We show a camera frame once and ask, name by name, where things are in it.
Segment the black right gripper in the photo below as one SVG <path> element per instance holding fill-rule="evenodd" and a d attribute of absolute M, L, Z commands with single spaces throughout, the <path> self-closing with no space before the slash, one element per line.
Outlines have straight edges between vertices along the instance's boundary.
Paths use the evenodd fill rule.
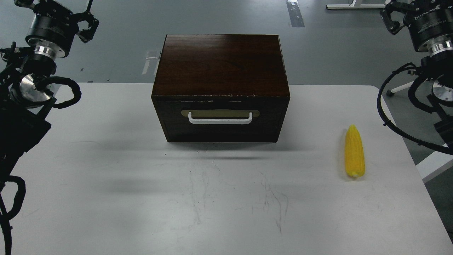
<path fill-rule="evenodd" d="M 380 16 L 390 34 L 398 34 L 408 26 L 414 50 L 422 53 L 427 52 L 434 41 L 452 39 L 452 4 L 451 0 L 413 0 L 410 4 L 389 1 L 381 9 Z M 405 14 L 403 25 L 392 19 L 393 12 Z"/>

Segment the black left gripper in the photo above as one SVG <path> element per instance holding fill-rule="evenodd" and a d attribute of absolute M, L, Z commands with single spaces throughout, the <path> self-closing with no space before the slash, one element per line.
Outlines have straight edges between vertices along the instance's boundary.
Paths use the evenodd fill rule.
<path fill-rule="evenodd" d="M 91 12 L 74 13 L 55 0 L 15 0 L 18 7 L 31 9 L 34 18 L 25 40 L 37 55 L 65 58 L 69 55 L 75 35 L 81 42 L 91 41 L 100 24 Z M 88 23 L 79 30 L 78 23 Z"/>

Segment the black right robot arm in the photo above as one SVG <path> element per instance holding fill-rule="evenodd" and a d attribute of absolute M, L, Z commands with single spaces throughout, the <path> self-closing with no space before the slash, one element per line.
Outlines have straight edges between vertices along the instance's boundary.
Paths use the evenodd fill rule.
<path fill-rule="evenodd" d="M 452 115 L 444 107 L 452 107 L 453 82 L 453 2 L 451 0 L 413 0 L 410 3 L 390 0 L 380 11 L 385 27 L 391 34 L 408 28 L 413 48 L 427 53 L 421 65 L 407 63 L 393 71 L 380 87 L 377 109 L 384 126 L 398 135 L 431 150 L 452 155 Z M 409 85 L 408 98 L 418 109 L 435 113 L 440 121 L 434 124 L 444 145 L 415 138 L 396 126 L 384 113 L 381 96 L 386 85 L 403 71 L 416 76 Z"/>

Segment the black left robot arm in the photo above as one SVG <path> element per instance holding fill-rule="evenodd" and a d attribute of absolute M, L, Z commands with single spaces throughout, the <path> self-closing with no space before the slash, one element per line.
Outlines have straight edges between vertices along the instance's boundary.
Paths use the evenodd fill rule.
<path fill-rule="evenodd" d="M 31 9 L 32 24 L 25 38 L 28 46 L 1 49 L 6 63 L 1 71 L 1 188 L 8 182 L 17 185 L 10 210 L 1 201 L 1 231 L 5 254 L 12 252 L 10 221 L 20 212 L 26 184 L 23 178 L 11 173 L 19 158 L 31 150 L 47 134 L 51 124 L 46 121 L 53 108 L 63 109 L 81 100 L 77 82 L 55 76 L 57 58 L 69 55 L 76 36 L 83 43 L 93 39 L 100 24 L 91 12 L 92 1 L 83 12 L 74 13 L 55 0 L 15 0 L 18 7 Z"/>

